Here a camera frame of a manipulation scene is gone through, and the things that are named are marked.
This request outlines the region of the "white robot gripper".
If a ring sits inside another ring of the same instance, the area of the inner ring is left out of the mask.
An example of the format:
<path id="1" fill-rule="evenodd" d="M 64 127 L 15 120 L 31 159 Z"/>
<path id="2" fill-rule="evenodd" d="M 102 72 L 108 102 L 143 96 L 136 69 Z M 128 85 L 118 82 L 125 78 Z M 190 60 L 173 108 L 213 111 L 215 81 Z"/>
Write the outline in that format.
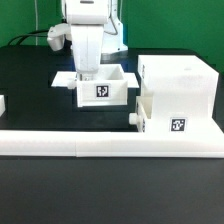
<path id="1" fill-rule="evenodd" d="M 100 66 L 109 0 L 61 0 L 61 8 L 66 22 L 52 26 L 47 41 L 53 51 L 59 51 L 70 40 L 76 71 L 84 81 L 92 81 Z"/>

